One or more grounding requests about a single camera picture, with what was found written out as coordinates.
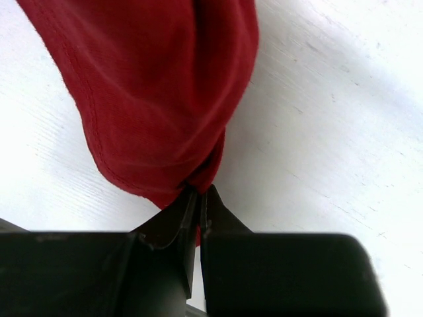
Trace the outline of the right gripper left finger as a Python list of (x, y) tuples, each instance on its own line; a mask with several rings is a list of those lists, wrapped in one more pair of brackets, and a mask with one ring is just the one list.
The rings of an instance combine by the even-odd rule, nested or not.
[(133, 230), (152, 251), (170, 251), (187, 297), (192, 296), (198, 194), (183, 190), (167, 207)]

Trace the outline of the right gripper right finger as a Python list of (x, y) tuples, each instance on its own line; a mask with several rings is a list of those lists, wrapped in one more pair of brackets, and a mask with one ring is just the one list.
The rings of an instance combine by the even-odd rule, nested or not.
[(225, 206), (214, 185), (202, 195), (200, 206), (200, 235), (211, 233), (252, 234), (252, 231)]

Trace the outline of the red t shirt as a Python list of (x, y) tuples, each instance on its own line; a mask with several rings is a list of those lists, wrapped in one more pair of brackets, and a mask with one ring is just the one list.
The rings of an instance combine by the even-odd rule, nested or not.
[(20, 1), (112, 184), (163, 209), (204, 193), (258, 52), (254, 1)]

